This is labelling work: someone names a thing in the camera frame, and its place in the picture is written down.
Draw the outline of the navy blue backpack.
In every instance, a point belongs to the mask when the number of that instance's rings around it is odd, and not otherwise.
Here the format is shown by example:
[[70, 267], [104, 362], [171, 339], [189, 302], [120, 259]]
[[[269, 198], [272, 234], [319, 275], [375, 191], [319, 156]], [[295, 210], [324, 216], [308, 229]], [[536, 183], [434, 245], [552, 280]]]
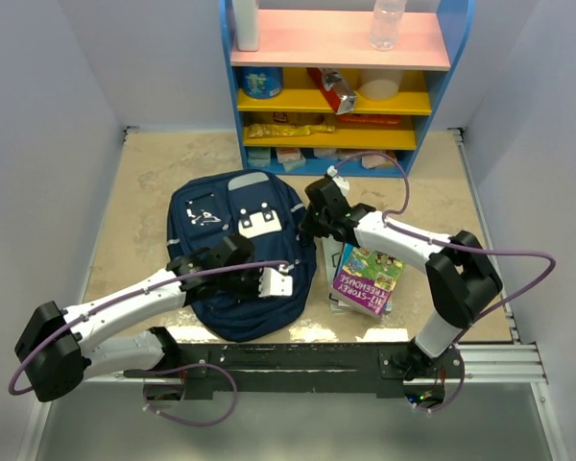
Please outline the navy blue backpack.
[[225, 340], [247, 342], [299, 318], [317, 270], [314, 240], [299, 229], [305, 211], [292, 186], [255, 169], [198, 178], [172, 194], [166, 233], [171, 259], [207, 252], [241, 235], [252, 243], [251, 262], [283, 260], [293, 281], [292, 295], [261, 298], [245, 274], [229, 273], [235, 285], [190, 302], [207, 328]]

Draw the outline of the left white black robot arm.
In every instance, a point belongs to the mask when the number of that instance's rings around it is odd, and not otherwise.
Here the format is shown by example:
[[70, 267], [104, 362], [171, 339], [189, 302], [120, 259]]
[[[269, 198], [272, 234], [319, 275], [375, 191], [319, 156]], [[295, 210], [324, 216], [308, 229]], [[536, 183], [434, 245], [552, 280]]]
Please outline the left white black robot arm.
[[170, 376], [179, 367], [177, 343], [161, 329], [132, 338], [121, 332], [156, 315], [205, 301], [218, 293], [272, 296], [270, 284], [283, 260], [256, 261], [250, 239], [234, 234], [211, 248], [173, 258], [144, 280], [88, 303], [35, 308], [17, 340], [19, 367], [13, 396], [40, 402], [60, 399], [84, 381], [127, 370]]

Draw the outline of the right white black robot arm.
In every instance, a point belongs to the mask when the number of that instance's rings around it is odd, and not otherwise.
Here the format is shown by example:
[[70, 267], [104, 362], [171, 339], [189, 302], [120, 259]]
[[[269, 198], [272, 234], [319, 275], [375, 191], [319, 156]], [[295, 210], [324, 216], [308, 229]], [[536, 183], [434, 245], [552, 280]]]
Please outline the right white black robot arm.
[[432, 376], [456, 338], [500, 294], [502, 281], [472, 233], [427, 232], [372, 206], [351, 206], [347, 186], [342, 177], [328, 175], [306, 186], [309, 205], [300, 229], [311, 236], [331, 237], [354, 248], [394, 256], [426, 275], [434, 313], [392, 363], [406, 380]]

